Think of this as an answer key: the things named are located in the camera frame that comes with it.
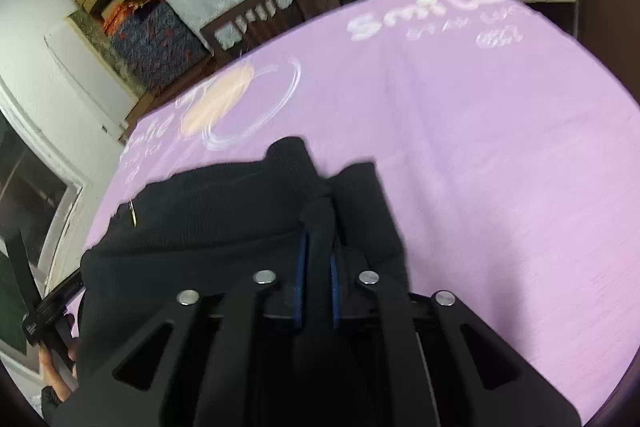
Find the purple tablecloth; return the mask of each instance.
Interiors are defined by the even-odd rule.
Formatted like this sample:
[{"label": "purple tablecloth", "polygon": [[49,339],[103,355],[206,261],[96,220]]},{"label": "purple tablecloth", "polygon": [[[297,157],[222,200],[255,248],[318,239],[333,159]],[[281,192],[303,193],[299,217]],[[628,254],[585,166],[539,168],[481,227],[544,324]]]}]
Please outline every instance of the purple tablecloth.
[{"label": "purple tablecloth", "polygon": [[87,245],[149,181],[289,135],[325,174],[375,160],[413,291],[457,293],[597,411],[640,342],[640,113],[597,60],[515,0],[350,5],[146,117]]}]

